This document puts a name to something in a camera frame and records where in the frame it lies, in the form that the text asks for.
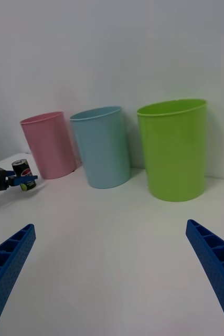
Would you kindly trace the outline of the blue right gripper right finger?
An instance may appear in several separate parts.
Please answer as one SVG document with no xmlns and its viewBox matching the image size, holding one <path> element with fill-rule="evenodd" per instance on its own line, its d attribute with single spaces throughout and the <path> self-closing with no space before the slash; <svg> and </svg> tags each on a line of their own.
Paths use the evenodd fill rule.
<svg viewBox="0 0 224 336">
<path fill-rule="evenodd" d="M 192 219 L 187 221 L 186 236 L 224 312 L 224 240 Z"/>
</svg>

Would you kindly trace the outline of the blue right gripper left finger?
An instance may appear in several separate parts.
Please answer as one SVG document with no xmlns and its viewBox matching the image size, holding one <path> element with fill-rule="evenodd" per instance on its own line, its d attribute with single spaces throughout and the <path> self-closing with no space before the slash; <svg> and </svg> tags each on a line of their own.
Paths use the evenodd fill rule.
<svg viewBox="0 0 224 336">
<path fill-rule="evenodd" d="M 33 224 L 0 244 L 0 316 L 36 240 Z"/>
</svg>

